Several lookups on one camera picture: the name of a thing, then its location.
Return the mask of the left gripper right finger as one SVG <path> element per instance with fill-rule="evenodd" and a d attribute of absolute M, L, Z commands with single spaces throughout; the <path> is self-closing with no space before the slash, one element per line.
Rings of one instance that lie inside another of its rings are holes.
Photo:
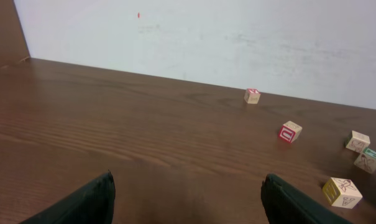
<path fill-rule="evenodd" d="M 350 224 L 275 174 L 267 174 L 261 201 L 270 224 Z"/>

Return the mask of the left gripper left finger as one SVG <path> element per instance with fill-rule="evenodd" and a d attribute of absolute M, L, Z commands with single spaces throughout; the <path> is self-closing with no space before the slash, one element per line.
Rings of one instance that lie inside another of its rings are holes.
<path fill-rule="evenodd" d="M 108 171 L 22 224 L 111 224 L 115 198 L 114 178 Z"/>

